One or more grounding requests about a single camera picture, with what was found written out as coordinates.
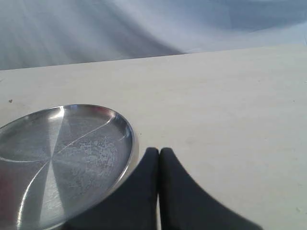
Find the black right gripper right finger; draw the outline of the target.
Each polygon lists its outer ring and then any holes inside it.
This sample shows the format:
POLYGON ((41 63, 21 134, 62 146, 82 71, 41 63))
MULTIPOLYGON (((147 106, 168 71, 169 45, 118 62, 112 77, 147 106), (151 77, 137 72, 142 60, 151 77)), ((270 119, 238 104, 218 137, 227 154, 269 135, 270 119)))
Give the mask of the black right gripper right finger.
POLYGON ((159 156, 159 206, 164 230, 260 230, 211 197, 184 169, 171 148, 159 156))

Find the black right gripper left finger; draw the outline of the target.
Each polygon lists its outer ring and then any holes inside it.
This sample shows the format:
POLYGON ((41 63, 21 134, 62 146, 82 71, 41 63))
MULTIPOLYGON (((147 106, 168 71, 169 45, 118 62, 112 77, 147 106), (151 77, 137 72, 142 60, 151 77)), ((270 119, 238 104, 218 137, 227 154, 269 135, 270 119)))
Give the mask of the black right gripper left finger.
POLYGON ((155 230, 159 152, 147 148, 128 179, 108 198, 64 224, 64 230, 155 230))

